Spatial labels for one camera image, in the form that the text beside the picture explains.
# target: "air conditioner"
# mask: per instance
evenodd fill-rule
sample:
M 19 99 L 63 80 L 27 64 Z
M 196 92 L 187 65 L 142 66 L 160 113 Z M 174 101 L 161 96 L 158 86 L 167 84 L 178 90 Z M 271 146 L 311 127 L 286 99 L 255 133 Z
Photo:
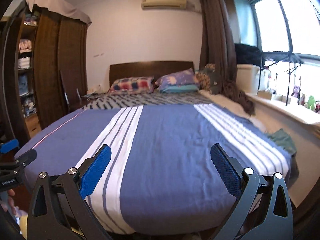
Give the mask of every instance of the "air conditioner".
M 186 9 L 187 0 L 141 0 L 142 9 L 145 8 L 179 8 Z

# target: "metal screw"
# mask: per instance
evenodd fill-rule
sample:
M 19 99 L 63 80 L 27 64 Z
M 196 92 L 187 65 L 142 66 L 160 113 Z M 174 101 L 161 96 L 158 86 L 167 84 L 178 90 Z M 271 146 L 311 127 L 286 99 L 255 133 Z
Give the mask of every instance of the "metal screw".
M 43 179 L 47 174 L 45 172 L 41 172 L 39 174 L 39 178 Z
M 251 168 L 246 168 L 244 171 L 246 174 L 249 174 L 249 175 L 253 174 L 253 169 L 251 169 Z
M 276 172 L 275 176 L 276 176 L 276 178 L 278 178 L 278 179 L 282 179 L 282 174 L 279 173 L 279 172 Z
M 76 168 L 71 168 L 70 170 L 68 170 L 68 173 L 70 174 L 70 175 L 73 175 L 73 174 L 75 174 L 77 172 L 77 169 Z

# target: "brown cloth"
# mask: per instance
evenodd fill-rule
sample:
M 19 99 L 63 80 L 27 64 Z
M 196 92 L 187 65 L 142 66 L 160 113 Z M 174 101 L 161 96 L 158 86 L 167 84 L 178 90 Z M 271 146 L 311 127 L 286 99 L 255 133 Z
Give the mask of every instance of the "brown cloth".
M 200 0 L 203 35 L 199 69 L 214 63 L 222 80 L 222 95 L 239 103 L 248 114 L 254 104 L 236 85 L 237 63 L 229 17 L 224 0 Z

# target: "green toy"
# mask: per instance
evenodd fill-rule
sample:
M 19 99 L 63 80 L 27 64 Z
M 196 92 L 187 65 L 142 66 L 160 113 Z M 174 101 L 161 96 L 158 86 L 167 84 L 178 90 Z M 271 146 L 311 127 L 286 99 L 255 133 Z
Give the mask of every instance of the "green toy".
M 316 110 L 316 100 L 314 96 L 309 96 L 308 102 L 304 104 L 304 106 L 312 111 Z

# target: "black metal rack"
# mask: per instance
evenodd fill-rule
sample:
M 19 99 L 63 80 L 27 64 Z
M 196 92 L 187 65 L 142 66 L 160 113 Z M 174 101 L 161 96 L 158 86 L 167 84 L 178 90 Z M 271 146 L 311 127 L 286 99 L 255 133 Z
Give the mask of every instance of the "black metal rack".
M 273 61 L 273 64 L 269 66 L 262 66 L 262 62 L 265 61 Z M 271 67 L 274 64 L 278 64 L 280 61 L 289 62 L 289 84 L 288 84 L 288 93 L 287 93 L 287 100 L 285 105 L 288 105 L 288 99 L 289 99 L 289 90 L 290 90 L 290 77 L 291 74 L 304 62 L 300 59 L 300 57 L 296 54 L 294 54 L 292 51 L 288 52 L 281 52 L 281 51 L 265 51 L 261 53 L 261 64 L 260 64 L 260 74 L 259 74 L 259 85 L 258 90 L 260 89 L 260 82 L 261 82 L 261 71 Z

